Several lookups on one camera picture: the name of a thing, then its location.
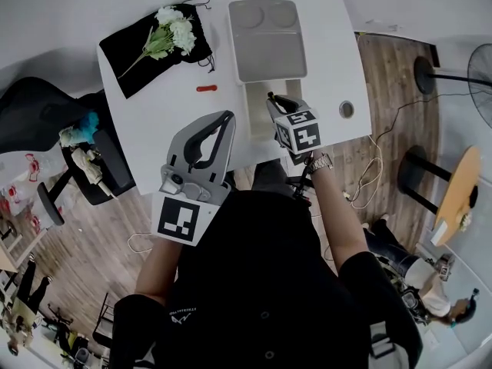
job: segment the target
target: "round hole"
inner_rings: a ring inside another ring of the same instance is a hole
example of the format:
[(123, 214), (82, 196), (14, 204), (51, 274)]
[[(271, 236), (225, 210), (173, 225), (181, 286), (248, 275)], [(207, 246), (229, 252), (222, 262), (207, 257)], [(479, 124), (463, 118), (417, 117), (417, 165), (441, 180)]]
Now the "round hole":
[(237, 4), (234, 20), (242, 28), (256, 28), (264, 21), (264, 11), (257, 5)]
[(344, 101), (341, 103), (340, 116), (344, 119), (350, 119), (354, 116), (354, 106), (350, 101)]
[(276, 2), (268, 9), (270, 20), (279, 28), (290, 28), (295, 25), (298, 15), (290, 5)]

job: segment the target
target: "red clip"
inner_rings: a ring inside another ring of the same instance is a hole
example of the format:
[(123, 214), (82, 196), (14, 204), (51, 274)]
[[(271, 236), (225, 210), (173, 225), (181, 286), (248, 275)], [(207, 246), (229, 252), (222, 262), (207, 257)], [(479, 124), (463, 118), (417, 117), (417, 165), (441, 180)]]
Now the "red clip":
[(216, 91), (217, 90), (217, 85), (210, 85), (210, 86), (198, 86), (197, 91)]

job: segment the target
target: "bag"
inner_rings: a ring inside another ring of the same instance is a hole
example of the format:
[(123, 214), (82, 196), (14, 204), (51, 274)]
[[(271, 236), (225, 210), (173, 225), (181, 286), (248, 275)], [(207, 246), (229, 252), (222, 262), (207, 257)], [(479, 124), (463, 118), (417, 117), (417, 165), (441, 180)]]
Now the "bag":
[(141, 55), (150, 28), (153, 27), (155, 30), (158, 27), (158, 20), (155, 18), (157, 12), (147, 15), (145, 18), (110, 35), (99, 43), (126, 98), (137, 93), (146, 84), (153, 81), (173, 65), (181, 62), (197, 63), (212, 54), (212, 50), (208, 46), (207, 39), (203, 33), (196, 7), (190, 4), (175, 4), (173, 7), (181, 11), (184, 17), (192, 17), (191, 27), (196, 40), (189, 55), (182, 56), (181, 49), (175, 48), (171, 54), (159, 60), (145, 57), (123, 77), (118, 78)]

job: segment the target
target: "printed logo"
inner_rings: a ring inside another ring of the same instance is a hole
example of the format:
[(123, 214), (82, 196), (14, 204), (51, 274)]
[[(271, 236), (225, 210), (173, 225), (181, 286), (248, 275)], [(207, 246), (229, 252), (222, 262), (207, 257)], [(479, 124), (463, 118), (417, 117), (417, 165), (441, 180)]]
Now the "printed logo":
[(304, 123), (305, 121), (314, 120), (315, 117), (309, 111), (302, 111), (287, 116), (287, 119), (289, 120), (291, 125), (297, 125), (298, 123)]
[(196, 311), (196, 307), (190, 307), (189, 309), (180, 309), (178, 311), (172, 311), (169, 313), (171, 320), (175, 324), (183, 325), (183, 323)]
[(161, 219), (157, 231), (191, 242), (193, 241), (199, 211), (199, 205), (166, 197), (164, 204), (162, 204)]
[(289, 136), (289, 130), (287, 130), (284, 126), (277, 125), (278, 134), (280, 136), (280, 142), (287, 146), (288, 148), (292, 148), (291, 138)]
[(321, 144), (320, 132), (316, 123), (294, 129), (294, 136), (299, 151), (313, 148)]

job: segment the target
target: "gray tray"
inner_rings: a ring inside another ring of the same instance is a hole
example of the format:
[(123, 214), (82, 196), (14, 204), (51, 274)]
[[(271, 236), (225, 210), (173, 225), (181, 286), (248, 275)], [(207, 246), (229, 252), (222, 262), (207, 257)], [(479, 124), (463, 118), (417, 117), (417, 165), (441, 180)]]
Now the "gray tray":
[(296, 79), (308, 74), (293, 2), (239, 0), (229, 4), (229, 15), (242, 82)]

